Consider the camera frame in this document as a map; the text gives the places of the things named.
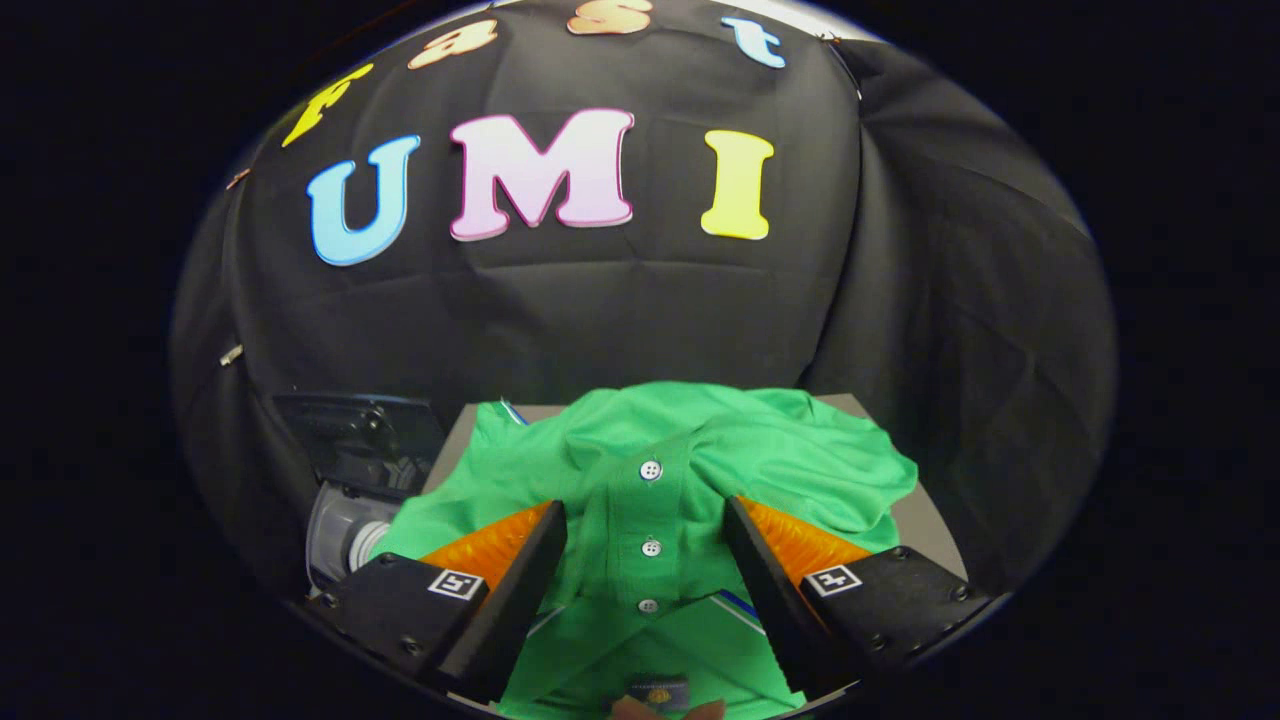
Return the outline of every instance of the pink letter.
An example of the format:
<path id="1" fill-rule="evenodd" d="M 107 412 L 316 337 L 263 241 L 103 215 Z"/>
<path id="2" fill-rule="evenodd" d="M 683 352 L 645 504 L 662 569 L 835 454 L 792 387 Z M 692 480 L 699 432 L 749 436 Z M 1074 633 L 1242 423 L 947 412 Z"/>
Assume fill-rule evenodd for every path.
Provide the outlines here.
<path id="1" fill-rule="evenodd" d="M 604 228 L 631 219 L 622 199 L 622 136 L 635 126 L 626 110 L 590 108 L 564 122 L 545 152 L 511 115 L 476 118 L 453 128 L 462 145 L 462 215 L 449 234 L 470 242 L 507 232 L 511 218 L 498 209 L 494 181 L 516 206 L 525 224 L 536 228 L 561 181 L 568 197 L 556 210 L 571 228 Z"/>

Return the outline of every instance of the human hand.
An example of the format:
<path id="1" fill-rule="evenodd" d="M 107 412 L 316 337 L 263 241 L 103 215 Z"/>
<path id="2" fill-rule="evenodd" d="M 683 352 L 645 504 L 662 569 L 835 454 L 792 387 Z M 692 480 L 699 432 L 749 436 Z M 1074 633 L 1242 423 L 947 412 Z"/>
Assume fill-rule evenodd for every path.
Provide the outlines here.
<path id="1" fill-rule="evenodd" d="M 608 720 L 666 720 L 648 705 L 631 696 L 622 696 L 613 703 L 613 711 Z M 684 720 L 724 720 L 724 701 L 717 700 L 699 705 L 685 714 Z"/>

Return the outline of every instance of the shirt placket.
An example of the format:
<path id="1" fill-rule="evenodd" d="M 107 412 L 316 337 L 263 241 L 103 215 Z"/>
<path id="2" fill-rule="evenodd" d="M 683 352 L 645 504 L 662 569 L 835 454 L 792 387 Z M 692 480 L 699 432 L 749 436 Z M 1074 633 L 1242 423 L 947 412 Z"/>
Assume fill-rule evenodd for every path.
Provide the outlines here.
<path id="1" fill-rule="evenodd" d="M 680 592 L 680 501 L 687 443 L 655 443 L 621 460 L 609 479 L 611 571 L 625 611 L 658 619 Z"/>

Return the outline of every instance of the blue stripe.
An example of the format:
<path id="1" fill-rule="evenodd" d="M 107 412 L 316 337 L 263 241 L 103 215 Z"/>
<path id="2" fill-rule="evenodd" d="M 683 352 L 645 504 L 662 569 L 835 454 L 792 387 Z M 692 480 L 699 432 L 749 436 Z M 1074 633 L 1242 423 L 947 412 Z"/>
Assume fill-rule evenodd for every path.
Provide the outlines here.
<path id="1" fill-rule="evenodd" d="M 722 598 L 719 594 L 713 594 L 713 596 L 708 597 L 707 600 L 709 600 L 709 601 L 714 602 L 716 605 L 723 607 L 724 612 L 728 612 L 730 615 L 732 615 L 733 619 L 737 620 L 739 623 L 746 625 L 748 628 L 751 628 L 753 630 L 755 630 L 756 633 L 760 633 L 762 635 L 768 635 L 768 633 L 764 632 L 764 628 L 759 626 L 756 624 L 756 621 L 753 621 L 751 619 L 749 619 L 742 612 L 739 612 L 739 610 L 736 607 L 733 607 L 728 602 L 726 602 L 724 598 Z"/>
<path id="2" fill-rule="evenodd" d="M 525 416 L 521 415 L 518 410 L 516 410 L 515 405 L 512 405 L 512 404 L 508 402 L 507 407 L 511 407 L 511 411 L 516 415 L 516 419 L 520 420 L 521 425 L 527 425 L 529 424 L 529 420 L 526 420 Z"/>
<path id="3" fill-rule="evenodd" d="M 755 614 L 755 609 L 751 607 L 750 605 L 748 605 L 746 601 L 744 601 L 742 598 L 737 597 L 736 594 L 733 594 L 733 593 L 731 593 L 728 591 L 721 591 L 721 597 L 723 597 L 724 600 L 727 600 L 727 601 L 732 602 L 733 605 L 739 606 L 739 609 L 741 609 L 742 612 L 746 612 L 751 618 L 755 618 L 756 620 L 760 619 L 760 616 Z"/>
<path id="4" fill-rule="evenodd" d="M 534 624 L 532 624 L 532 626 L 529 628 L 529 632 L 525 633 L 525 638 L 526 639 L 531 638 L 534 635 L 534 633 L 536 633 L 538 630 L 541 630 L 543 625 L 545 625 L 556 615 L 559 615 L 561 610 L 564 610 L 564 607 L 557 607 L 556 610 L 549 610 L 549 611 L 543 612 L 541 615 L 534 618 Z"/>

